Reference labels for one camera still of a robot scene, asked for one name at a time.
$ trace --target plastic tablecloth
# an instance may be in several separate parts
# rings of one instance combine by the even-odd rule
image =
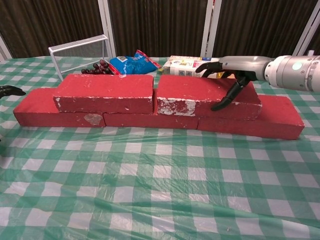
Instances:
[[[48,56],[0,64],[0,85],[59,83]],[[13,109],[25,96],[2,98],[0,239],[320,239],[320,95],[254,86],[292,100],[300,139],[21,127]]]

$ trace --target red brick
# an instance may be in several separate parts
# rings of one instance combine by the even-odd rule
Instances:
[[[69,74],[54,101],[60,112],[152,114],[151,75]]]
[[[153,114],[104,113],[104,121],[111,127],[140,127],[160,129],[197,129],[198,117],[157,114],[157,101]]]
[[[262,110],[257,119],[201,117],[197,129],[271,139],[298,139],[305,126],[292,102],[284,96],[259,95],[259,98]]]
[[[55,88],[32,90],[13,110],[21,126],[26,127],[105,127],[102,113],[59,112],[53,100]]]
[[[211,111],[235,83],[235,79],[211,79],[162,75],[158,84],[158,113],[252,120],[261,111],[261,101],[250,82],[226,108]]]

